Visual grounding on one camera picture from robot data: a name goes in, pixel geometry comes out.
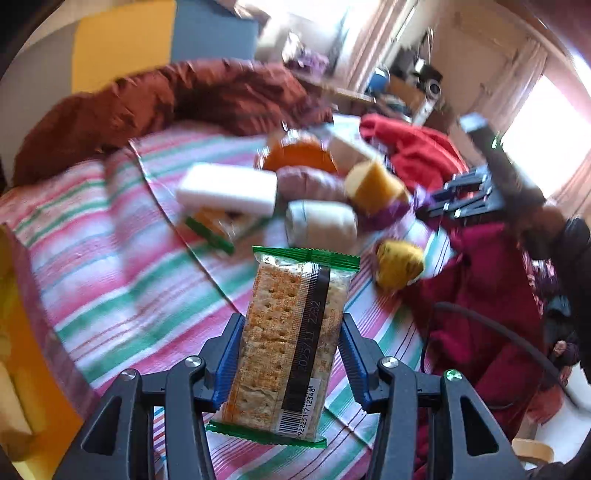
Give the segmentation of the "person right hand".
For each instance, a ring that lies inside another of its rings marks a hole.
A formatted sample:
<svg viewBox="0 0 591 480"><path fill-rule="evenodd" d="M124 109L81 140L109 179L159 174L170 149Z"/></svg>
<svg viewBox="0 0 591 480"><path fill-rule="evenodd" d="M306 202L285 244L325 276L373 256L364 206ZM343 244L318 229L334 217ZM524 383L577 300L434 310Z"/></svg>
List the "person right hand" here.
<svg viewBox="0 0 591 480"><path fill-rule="evenodd" d="M564 230L566 218L552 202L530 209L520 220L522 243L533 260L550 257L551 245Z"/></svg>

